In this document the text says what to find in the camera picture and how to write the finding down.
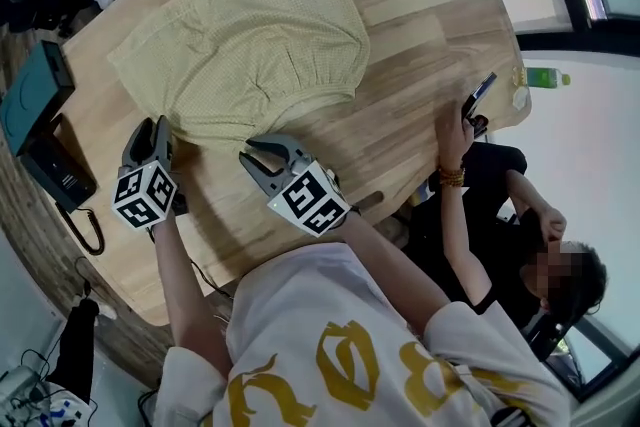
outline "bottle with green label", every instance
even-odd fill
[[[571,84],[571,77],[557,68],[525,68],[525,73],[526,85],[529,87],[556,89],[558,86]]]

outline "wooden table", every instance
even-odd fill
[[[167,314],[153,244],[110,210],[122,150],[144,116],[106,56],[167,1],[116,0],[64,46],[77,89],[63,112],[78,154],[98,183],[86,206],[94,209],[106,239],[103,255],[87,256],[154,325],[166,324]],[[366,212],[377,222],[435,168],[433,117],[443,103],[463,99],[495,71],[498,81],[481,106],[492,129],[519,123],[530,105],[521,111],[512,106],[512,69],[522,63],[501,0],[354,1],[371,39],[369,67],[355,101],[314,111],[285,131],[336,171],[350,202],[381,192],[383,201]],[[218,284],[315,240],[268,210],[264,193],[235,156],[180,143],[174,170],[183,174],[190,206],[178,222],[185,245]],[[73,217],[87,225],[83,213]],[[89,239],[90,232],[86,226]]]

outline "teal box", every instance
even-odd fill
[[[29,137],[51,121],[74,89],[60,47],[38,43],[0,104],[0,122],[13,155],[23,152]]]

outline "hand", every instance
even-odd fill
[[[440,166],[450,171],[460,169],[462,157],[473,144],[473,127],[466,119],[462,120],[461,110],[461,104],[452,102],[436,120]]]
[[[567,220],[555,208],[549,207],[538,214],[540,218],[540,231],[545,243],[562,240],[564,230],[567,228]]]

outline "table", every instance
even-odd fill
[[[107,55],[154,9],[169,0],[116,0],[64,45],[76,91],[62,112],[77,158],[98,183],[94,209],[106,251],[87,255],[104,279],[144,320],[167,323],[152,242],[110,210],[122,150],[144,115],[119,83]],[[463,99],[489,72],[496,84],[480,107],[491,128],[514,125],[530,111],[512,106],[515,35],[501,0],[354,0],[371,39],[365,77],[350,103],[291,122],[298,137],[340,177],[351,203],[383,198],[365,212],[371,222],[393,213],[434,170],[434,113]],[[270,212],[266,197],[234,156],[176,145],[190,213],[178,219],[191,258],[218,284],[238,278],[311,239]],[[72,215],[86,226],[84,214]],[[84,234],[92,240],[91,229]],[[206,293],[210,288],[201,282]]]

